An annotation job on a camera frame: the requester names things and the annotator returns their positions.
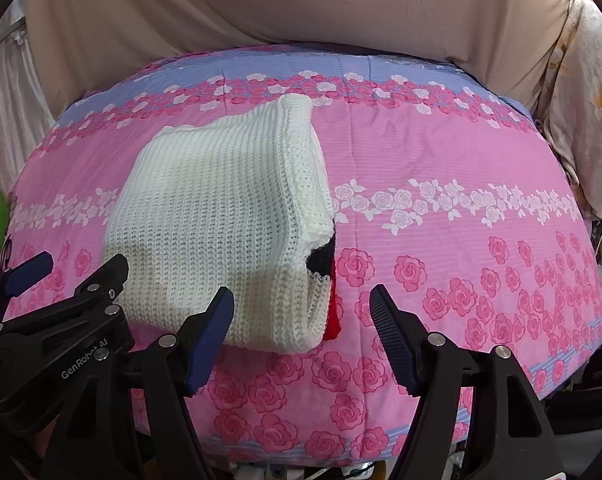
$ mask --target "dark blue rubber tip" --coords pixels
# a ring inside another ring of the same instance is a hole
[[[370,292],[370,315],[396,382],[412,396],[418,396],[422,386],[418,373],[425,328],[414,314],[397,308],[383,285],[377,285]]]
[[[52,256],[40,253],[19,267],[6,272],[4,291],[8,298],[18,298],[31,286],[39,283],[52,272]]]
[[[206,312],[195,316],[202,326],[190,350],[190,365],[185,380],[190,395],[207,383],[234,316],[235,297],[225,287],[219,288]]]

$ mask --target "bed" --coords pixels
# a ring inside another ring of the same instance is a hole
[[[8,317],[70,296],[101,264],[121,189],[163,127],[208,124],[290,92],[314,104],[341,331],[306,354],[224,347],[188,401],[207,452],[296,465],[397,455],[417,400],[396,384],[374,329],[377,283],[463,348],[509,346],[541,397],[588,359],[602,341],[594,254],[527,110],[451,64],[319,44],[162,60],[69,107],[14,186],[8,232],[12,266],[45,250],[54,270]],[[134,325],[137,348],[160,333]],[[471,399],[465,390],[455,440]],[[134,405],[147,431],[141,391]]]

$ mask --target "knitted fabric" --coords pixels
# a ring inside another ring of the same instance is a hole
[[[312,107],[289,94],[148,143],[104,240],[104,258],[130,263],[120,296],[130,319],[175,332],[225,285],[228,344],[295,353],[321,342],[331,279],[306,261],[334,227]]]

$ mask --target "beige curtain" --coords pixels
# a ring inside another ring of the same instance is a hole
[[[34,69],[25,25],[4,37],[3,31],[23,17],[19,9],[17,0],[0,21],[0,188],[5,194],[54,122]]]
[[[181,52],[326,41],[452,60],[534,107],[570,0],[26,0],[55,115]]]

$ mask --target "metal screw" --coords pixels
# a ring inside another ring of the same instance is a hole
[[[119,310],[120,310],[119,305],[110,305],[105,308],[104,312],[108,316],[114,316]]]
[[[495,352],[501,359],[510,359],[512,357],[512,351],[507,346],[497,346]]]
[[[434,346],[443,346],[446,343],[446,337],[439,332],[432,332],[428,335],[428,342]]]
[[[108,355],[110,355],[110,351],[107,348],[97,348],[94,351],[94,354],[92,354],[92,357],[94,357],[97,361],[103,361],[108,357]]]
[[[162,335],[159,338],[159,346],[161,348],[170,348],[171,346],[174,346],[176,343],[177,343],[177,336],[172,335],[172,334]]]

